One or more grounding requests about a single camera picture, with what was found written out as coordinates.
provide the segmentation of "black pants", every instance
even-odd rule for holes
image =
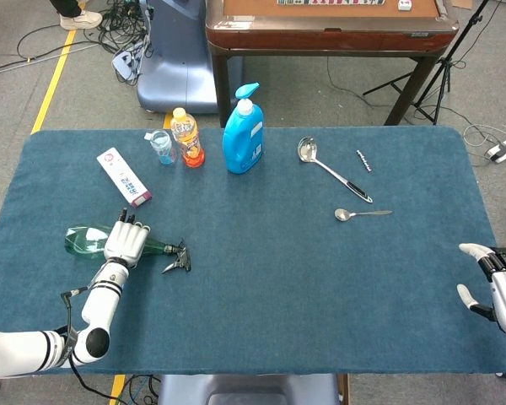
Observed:
[[[63,17],[78,17],[81,14],[77,0],[51,0],[51,3]]]

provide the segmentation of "wooden table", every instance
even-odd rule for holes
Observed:
[[[449,0],[383,5],[278,5],[276,0],[207,0],[206,32],[221,127],[230,115],[232,56],[410,57],[417,62],[385,125],[397,125],[459,24]]]

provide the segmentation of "robotic arm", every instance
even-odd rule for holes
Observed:
[[[463,243],[459,248],[474,257],[482,268],[493,296],[493,308],[476,301],[464,284],[457,286],[463,304],[478,315],[494,321],[506,333],[506,248],[488,248],[473,243]]]
[[[68,311],[66,327],[55,331],[0,332],[0,377],[35,373],[54,367],[85,365],[101,359],[110,343],[110,324],[122,289],[143,252],[150,228],[127,220],[122,210],[105,244],[106,262],[88,286],[62,294]],[[77,333],[71,327],[71,305],[74,295],[89,291],[82,311],[88,326]]]

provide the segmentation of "green glass bottle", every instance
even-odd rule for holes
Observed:
[[[79,224],[67,229],[65,247],[68,253],[84,259],[105,260],[103,250],[112,228],[106,225]],[[143,256],[169,255],[174,246],[147,238]]]

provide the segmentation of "spoon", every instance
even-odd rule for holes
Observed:
[[[362,191],[360,187],[356,186],[342,175],[338,175],[334,170],[330,169],[321,161],[317,160],[317,142],[313,138],[302,138],[298,143],[298,156],[300,160],[307,163],[316,163],[332,176],[336,177],[341,183],[345,185],[351,192],[362,198],[367,203],[372,203],[373,200],[366,192]]]
[[[346,209],[338,208],[335,212],[336,218],[342,222],[348,221],[350,218],[356,215],[387,215],[392,213],[391,211],[369,211],[368,213],[349,213]]]

